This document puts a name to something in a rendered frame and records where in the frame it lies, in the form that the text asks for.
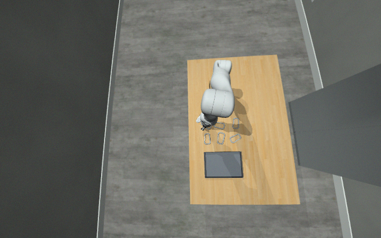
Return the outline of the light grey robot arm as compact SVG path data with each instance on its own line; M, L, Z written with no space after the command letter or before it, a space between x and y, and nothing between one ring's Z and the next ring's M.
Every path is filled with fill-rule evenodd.
M232 115L235 99L230 85L231 69L230 60L215 61L210 82L212 89L206 89L202 96L202 113L197 118L197 123L202 122L203 126L209 127L217 123L218 117L227 118Z

